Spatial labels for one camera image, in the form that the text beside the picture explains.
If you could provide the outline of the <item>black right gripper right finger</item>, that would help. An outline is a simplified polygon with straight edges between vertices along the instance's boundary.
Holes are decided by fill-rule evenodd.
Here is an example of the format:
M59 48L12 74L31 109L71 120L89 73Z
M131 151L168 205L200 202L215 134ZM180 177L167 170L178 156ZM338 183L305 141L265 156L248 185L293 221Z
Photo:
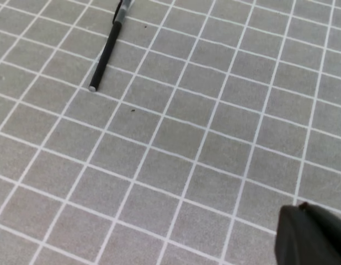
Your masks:
M319 227L324 238L336 250L341 257L341 218L321 206L304 202L299 205L308 217Z

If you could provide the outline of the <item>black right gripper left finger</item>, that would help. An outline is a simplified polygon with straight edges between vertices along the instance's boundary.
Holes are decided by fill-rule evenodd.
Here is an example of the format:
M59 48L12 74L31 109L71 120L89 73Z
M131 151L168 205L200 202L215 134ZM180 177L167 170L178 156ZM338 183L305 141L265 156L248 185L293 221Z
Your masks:
M279 213L275 240L277 264L321 264L322 233L306 213L285 205Z

